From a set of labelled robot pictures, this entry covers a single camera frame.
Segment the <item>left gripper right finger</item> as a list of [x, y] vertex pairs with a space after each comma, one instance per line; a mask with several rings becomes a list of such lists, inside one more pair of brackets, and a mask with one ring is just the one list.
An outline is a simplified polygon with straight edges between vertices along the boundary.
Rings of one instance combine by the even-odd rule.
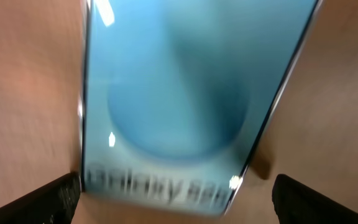
[[280, 224], [358, 224], [358, 213], [285, 175], [277, 175], [272, 202]]

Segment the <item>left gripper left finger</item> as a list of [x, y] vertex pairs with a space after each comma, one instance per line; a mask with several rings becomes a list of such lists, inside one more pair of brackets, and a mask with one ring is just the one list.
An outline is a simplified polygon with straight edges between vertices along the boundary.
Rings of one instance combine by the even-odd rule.
[[2, 224], [70, 224], [81, 194], [80, 176], [67, 173], [0, 208]]

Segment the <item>blue-screen Galaxy smartphone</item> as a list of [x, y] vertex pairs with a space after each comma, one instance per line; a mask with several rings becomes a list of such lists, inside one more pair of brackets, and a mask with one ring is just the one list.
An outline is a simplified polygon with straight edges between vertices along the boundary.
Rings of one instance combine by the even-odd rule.
[[83, 191], [225, 214], [320, 6], [87, 1], [78, 108]]

